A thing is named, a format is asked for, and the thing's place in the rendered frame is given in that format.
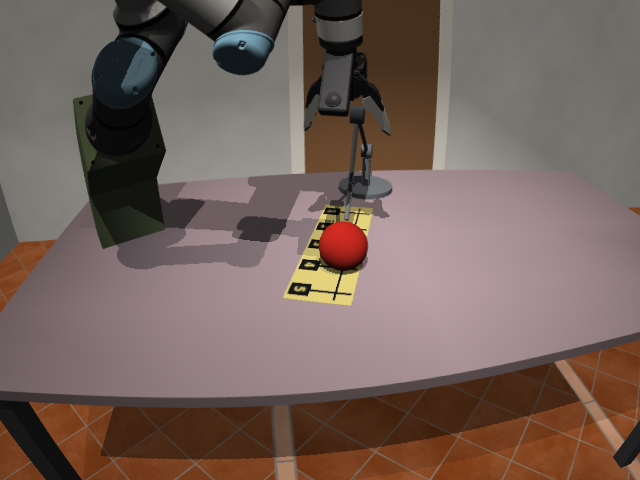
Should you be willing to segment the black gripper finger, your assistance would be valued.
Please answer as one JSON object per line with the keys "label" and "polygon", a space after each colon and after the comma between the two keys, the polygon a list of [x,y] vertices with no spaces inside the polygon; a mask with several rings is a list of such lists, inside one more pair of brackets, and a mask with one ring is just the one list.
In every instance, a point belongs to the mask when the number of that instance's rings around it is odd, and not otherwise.
{"label": "black gripper finger", "polygon": [[366,78],[362,82],[362,85],[363,85],[363,93],[362,93],[363,108],[374,115],[375,121],[379,123],[382,128],[381,130],[390,136],[391,129],[390,129],[389,120],[388,120],[385,108],[383,106],[383,103],[381,101],[381,97],[378,89],[374,84],[368,82]]}
{"label": "black gripper finger", "polygon": [[316,113],[318,111],[318,101],[321,87],[321,80],[319,80],[319,78],[311,85],[307,95],[304,116],[304,131],[308,130],[311,127],[312,120],[315,119]]}

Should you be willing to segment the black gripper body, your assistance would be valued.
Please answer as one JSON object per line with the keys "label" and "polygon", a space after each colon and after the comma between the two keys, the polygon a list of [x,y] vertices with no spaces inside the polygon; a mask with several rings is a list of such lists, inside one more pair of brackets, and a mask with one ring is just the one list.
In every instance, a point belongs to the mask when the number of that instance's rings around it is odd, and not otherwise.
{"label": "black gripper body", "polygon": [[[324,41],[319,37],[319,44],[321,47],[331,51],[347,51],[352,50],[355,55],[354,68],[353,68],[353,82],[351,88],[351,97],[350,100],[354,101],[354,99],[360,97],[363,93],[363,85],[362,82],[367,79],[367,59],[366,52],[357,52],[357,47],[359,47],[363,42],[362,35],[356,39],[355,41],[348,43],[329,43]],[[358,57],[358,56],[363,56]]]}

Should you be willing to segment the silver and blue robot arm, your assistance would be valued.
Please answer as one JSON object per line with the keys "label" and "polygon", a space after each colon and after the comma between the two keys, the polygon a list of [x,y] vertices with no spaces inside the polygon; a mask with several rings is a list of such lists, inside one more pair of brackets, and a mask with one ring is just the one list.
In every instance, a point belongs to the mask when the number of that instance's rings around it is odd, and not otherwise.
{"label": "silver and blue robot arm", "polygon": [[[85,117],[89,142],[111,156],[130,154],[148,139],[152,92],[188,23],[215,41],[217,65],[236,75],[256,73],[265,65],[289,6],[313,5],[312,22],[317,22],[317,34],[326,42],[348,43],[364,33],[362,0],[115,2],[119,34],[95,60],[93,102]],[[325,51],[320,115],[348,116],[354,59],[352,50]]]}

